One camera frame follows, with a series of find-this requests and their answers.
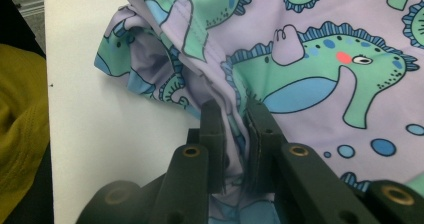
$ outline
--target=lavender fabric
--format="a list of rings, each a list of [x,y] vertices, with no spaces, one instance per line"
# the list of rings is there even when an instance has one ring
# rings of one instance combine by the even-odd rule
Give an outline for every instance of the lavender fabric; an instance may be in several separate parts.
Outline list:
[[[361,191],[377,179],[424,185],[424,0],[128,2],[95,66],[196,117],[220,105],[230,160],[210,223],[280,223],[272,194],[243,191],[247,98]]]

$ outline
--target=metal bolt hole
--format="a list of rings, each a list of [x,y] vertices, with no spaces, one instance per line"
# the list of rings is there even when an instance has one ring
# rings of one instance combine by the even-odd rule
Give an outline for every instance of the metal bolt hole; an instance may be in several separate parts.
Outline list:
[[[404,205],[411,206],[415,203],[414,198],[406,191],[391,185],[381,187],[383,194],[391,201]]]
[[[290,152],[295,156],[307,156],[309,155],[309,151],[301,146],[292,146],[290,148]]]
[[[187,147],[183,153],[186,157],[196,157],[200,155],[200,150],[197,147]]]

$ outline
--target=folded fabric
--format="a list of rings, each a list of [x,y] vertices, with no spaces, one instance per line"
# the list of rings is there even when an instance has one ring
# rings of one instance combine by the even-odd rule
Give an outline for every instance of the folded fabric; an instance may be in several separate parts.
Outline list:
[[[46,61],[0,44],[0,223],[31,187],[49,143]]]
[[[376,179],[422,181],[424,0],[128,1],[95,65],[195,116],[218,102],[229,166],[210,223],[279,223],[272,195],[243,192],[248,98],[361,191]]]

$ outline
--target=blue circle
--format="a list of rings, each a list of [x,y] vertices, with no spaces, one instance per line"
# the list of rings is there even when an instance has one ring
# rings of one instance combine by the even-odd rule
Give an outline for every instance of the blue circle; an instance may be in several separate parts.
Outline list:
[[[402,69],[402,63],[400,61],[393,61],[392,63],[397,69]]]
[[[361,42],[361,46],[369,47],[369,46],[371,46],[371,44],[369,44],[368,42]]]
[[[330,49],[333,49],[334,47],[336,47],[336,44],[334,44],[334,42],[329,39],[324,40],[324,45]]]
[[[324,152],[324,157],[325,158],[330,158],[331,157],[331,152]]]
[[[311,53],[312,56],[318,56],[319,55],[318,48],[316,48],[316,47],[309,48],[309,52]]]
[[[228,7],[230,8],[230,9],[233,9],[233,7],[234,7],[234,3],[236,2],[236,0],[228,0]]]
[[[416,136],[424,136],[424,127],[418,124],[409,124],[406,126],[406,130]]]
[[[396,146],[386,139],[374,139],[371,141],[372,149],[379,155],[389,157],[396,153]]]
[[[349,145],[340,145],[337,147],[337,152],[340,156],[348,159],[355,156],[355,149]]]

